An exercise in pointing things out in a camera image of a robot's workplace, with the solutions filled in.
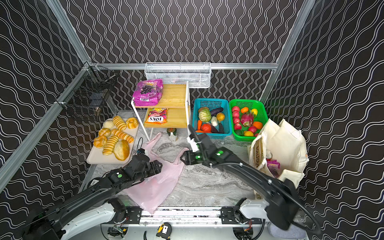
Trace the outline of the pink plastic bag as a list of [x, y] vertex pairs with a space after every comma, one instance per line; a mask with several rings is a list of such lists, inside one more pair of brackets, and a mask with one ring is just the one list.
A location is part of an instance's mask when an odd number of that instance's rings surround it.
[[162, 134], [158, 133], [152, 140], [143, 145], [145, 154], [150, 158], [150, 162], [159, 161], [163, 167], [159, 174], [145, 179], [142, 183], [132, 186], [120, 192], [121, 195], [130, 197], [143, 210], [153, 214], [169, 194], [174, 190], [179, 177], [185, 168], [181, 161], [181, 156], [188, 149], [184, 148], [176, 157], [174, 162], [170, 163], [163, 160], [152, 151], [152, 148], [160, 140]]

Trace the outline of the red soda can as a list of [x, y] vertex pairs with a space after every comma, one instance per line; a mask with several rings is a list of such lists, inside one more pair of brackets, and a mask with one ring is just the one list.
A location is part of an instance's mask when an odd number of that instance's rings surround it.
[[271, 151], [267, 150], [265, 153], [265, 157], [268, 161], [270, 161], [273, 158], [273, 154]]

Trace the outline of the cream canvas tote bag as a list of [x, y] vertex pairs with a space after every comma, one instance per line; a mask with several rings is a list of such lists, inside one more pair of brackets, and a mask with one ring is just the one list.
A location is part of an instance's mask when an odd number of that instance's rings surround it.
[[307, 145], [302, 131], [297, 130], [286, 120], [279, 124], [269, 119], [259, 135], [248, 146], [249, 164], [258, 171], [274, 177], [267, 167], [266, 151], [273, 154], [270, 161], [277, 160], [281, 166], [276, 179], [289, 179], [297, 188], [304, 178], [304, 170], [309, 161]]

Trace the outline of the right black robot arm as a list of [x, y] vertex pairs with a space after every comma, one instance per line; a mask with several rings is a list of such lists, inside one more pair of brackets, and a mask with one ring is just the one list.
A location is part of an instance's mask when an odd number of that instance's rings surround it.
[[[242, 161], [229, 149], [216, 147], [207, 134], [196, 133], [192, 125], [188, 125], [188, 131], [190, 135], [187, 141], [192, 149], [182, 155], [182, 162], [185, 165], [202, 164], [231, 174], [246, 183], [267, 202], [265, 207], [267, 219], [282, 230], [287, 231], [293, 225], [314, 235], [322, 233], [319, 221], [301, 203], [291, 180], [285, 179], [282, 182], [267, 176]], [[294, 221], [299, 209], [313, 221], [315, 224], [313, 230]]]

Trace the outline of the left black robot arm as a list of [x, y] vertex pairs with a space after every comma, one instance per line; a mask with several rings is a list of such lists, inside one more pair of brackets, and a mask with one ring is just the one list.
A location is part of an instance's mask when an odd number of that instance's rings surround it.
[[162, 167], [162, 163], [157, 160], [150, 162], [149, 157], [144, 154], [133, 156], [127, 165], [105, 173], [95, 185], [36, 215], [22, 230], [23, 239], [45, 240], [49, 237], [55, 240], [62, 239], [64, 227], [75, 217], [100, 201], [107, 200], [125, 189], [142, 183], [146, 178], [159, 174]]

